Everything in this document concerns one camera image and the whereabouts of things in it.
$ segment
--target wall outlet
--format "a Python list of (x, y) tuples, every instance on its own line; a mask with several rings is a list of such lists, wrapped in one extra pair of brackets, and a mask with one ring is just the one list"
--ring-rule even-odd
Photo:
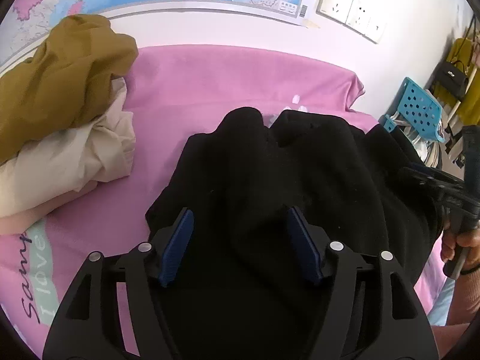
[(370, 22), (370, 9), (361, 0), (353, 0), (346, 25), (364, 35)]
[(317, 13), (327, 15), (332, 19), (345, 23), (349, 16), (353, 0), (320, 0)]
[(368, 23), (367, 30), (365, 31), (365, 36), (368, 39), (374, 41), (375, 43), (380, 43), (380, 39), (385, 32), (386, 26), (387, 23), (385, 19), (373, 15)]

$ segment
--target wall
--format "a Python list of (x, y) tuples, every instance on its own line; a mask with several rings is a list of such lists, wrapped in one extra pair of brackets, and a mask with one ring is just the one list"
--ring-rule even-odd
[(226, 44), (284, 51), (327, 61), (357, 73), (366, 94), (354, 108), (378, 118), (405, 76), (425, 85), (446, 46), (471, 18), (466, 0), (372, 0), (389, 14), (376, 45), (323, 16), (320, 28), (301, 28), (255, 16), (219, 12), (157, 12), (112, 21), (139, 46)]

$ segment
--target black garment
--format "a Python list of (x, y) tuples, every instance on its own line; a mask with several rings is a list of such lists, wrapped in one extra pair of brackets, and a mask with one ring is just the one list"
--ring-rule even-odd
[[(182, 207), (195, 214), (177, 280), (160, 292), (183, 359), (301, 358), (329, 286), (302, 279), (287, 206), (356, 252), (392, 251), (416, 282), (439, 232), (431, 200), (395, 181), (410, 161), (419, 159), (400, 131), (364, 134), (338, 117), (296, 111), (268, 129), (257, 110), (240, 108), (215, 132), (190, 137), (146, 214), (152, 235)], [(365, 316), (378, 305), (367, 298)]]

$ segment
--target pink bed sheet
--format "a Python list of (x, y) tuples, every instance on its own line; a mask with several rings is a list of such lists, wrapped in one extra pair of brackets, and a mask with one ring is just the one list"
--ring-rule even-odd
[[(258, 108), (266, 125), (286, 107), (340, 116), (365, 132), (377, 124), (350, 110), (363, 94), (353, 72), (280, 52), (150, 47), (140, 50), (126, 81), (125, 109), (134, 113), (137, 135), (132, 174), (99, 185), (23, 235), (0, 238), (1, 306), (40, 357), (59, 302), (86, 256), (95, 250), (121, 254), (147, 239), (144, 214), (168, 184), (190, 135), (212, 132), (226, 113), (244, 106)], [(430, 258), (417, 284), (426, 309), (441, 281), (438, 261)], [(125, 300), (120, 308), (126, 347), (135, 353)]]

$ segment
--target black handbag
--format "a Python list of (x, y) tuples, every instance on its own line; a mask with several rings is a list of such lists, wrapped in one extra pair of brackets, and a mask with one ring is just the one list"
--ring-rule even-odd
[[(467, 40), (467, 37), (470, 33), (472, 25), (474, 26), (472, 51), (470, 53), (469, 62), (465, 66), (465, 64), (462, 61), (456, 58), (460, 53), (460, 51), (462, 50), (462, 47), (465, 44), (465, 41)], [(476, 32), (477, 32), (477, 23), (474, 15), (472, 17), (472, 21), (470, 23), (466, 36), (463, 39), (462, 45), (460, 45), (460, 48), (458, 49), (457, 53), (454, 55), (454, 57), (450, 62), (447, 61), (447, 62), (442, 62), (440, 64), (435, 77), (436, 80), (440, 83), (440, 85), (443, 86), (445, 89), (447, 89), (448, 92), (450, 92), (451, 95), (455, 97), (458, 101), (462, 101), (463, 98), (465, 97), (465, 94), (467, 93), (467, 86), (469, 84), (469, 77), (467, 76), (467, 74), (469, 73), (469, 68), (473, 59)], [(463, 70), (460, 70), (457, 67), (458, 63), (462, 64)]]

